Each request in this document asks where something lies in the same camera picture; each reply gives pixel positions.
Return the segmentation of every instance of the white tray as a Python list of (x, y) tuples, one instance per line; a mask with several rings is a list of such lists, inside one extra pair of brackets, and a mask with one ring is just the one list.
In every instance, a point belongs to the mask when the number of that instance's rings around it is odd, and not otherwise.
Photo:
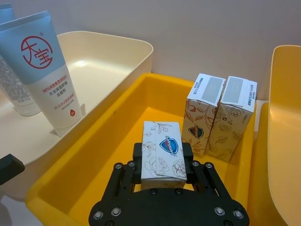
[(25, 165), (23, 173), (0, 186), (15, 198), (24, 198), (110, 103), (141, 73), (151, 72), (153, 48), (147, 42), (95, 32), (68, 32), (58, 39), (84, 118), (59, 138), (43, 113), (20, 116), (0, 93), (0, 158), (11, 153)]

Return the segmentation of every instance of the white lotion tube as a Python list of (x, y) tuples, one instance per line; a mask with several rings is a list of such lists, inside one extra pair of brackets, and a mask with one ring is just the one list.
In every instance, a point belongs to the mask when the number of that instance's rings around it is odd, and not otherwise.
[[(0, 24), (14, 19), (15, 16), (11, 4), (1, 4)], [(20, 115), (30, 116), (41, 111), (2, 56), (0, 56), (0, 90), (10, 100)]]
[(0, 24), (0, 54), (58, 136), (81, 119), (79, 101), (47, 11)]

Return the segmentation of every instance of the white wall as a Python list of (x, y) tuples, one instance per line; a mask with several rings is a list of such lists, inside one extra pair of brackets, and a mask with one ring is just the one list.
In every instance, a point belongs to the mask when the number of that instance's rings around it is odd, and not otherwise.
[(155, 49), (156, 73), (255, 80), (260, 99), (268, 98), (274, 47), (301, 45), (301, 0), (10, 1), (17, 17), (49, 10), (58, 34), (85, 30), (146, 40)]

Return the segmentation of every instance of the safeguard logo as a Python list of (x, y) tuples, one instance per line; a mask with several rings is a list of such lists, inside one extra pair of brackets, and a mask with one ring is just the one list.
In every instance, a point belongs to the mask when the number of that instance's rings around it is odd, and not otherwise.
[(160, 147), (170, 153), (171, 155), (175, 156), (177, 153), (178, 153), (178, 150), (179, 150), (179, 146), (178, 146), (178, 143), (176, 142), (175, 139), (173, 138), (170, 138), (169, 136), (165, 136), (165, 140), (163, 140), (161, 143), (160, 143)]
[(201, 138), (204, 134), (204, 131), (202, 128), (198, 127), (198, 125), (194, 125), (194, 127), (191, 127), (188, 129), (189, 133), (191, 133), (195, 138)]

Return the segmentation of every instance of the soap box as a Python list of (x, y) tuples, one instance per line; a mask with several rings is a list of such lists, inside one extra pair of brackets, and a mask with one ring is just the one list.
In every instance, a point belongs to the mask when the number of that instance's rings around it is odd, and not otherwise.
[(186, 100), (182, 142), (203, 156), (225, 79), (199, 74)]
[(206, 153), (229, 161), (253, 115), (257, 83), (230, 76), (219, 104)]
[(141, 189), (181, 188), (186, 180), (179, 123), (145, 121)]

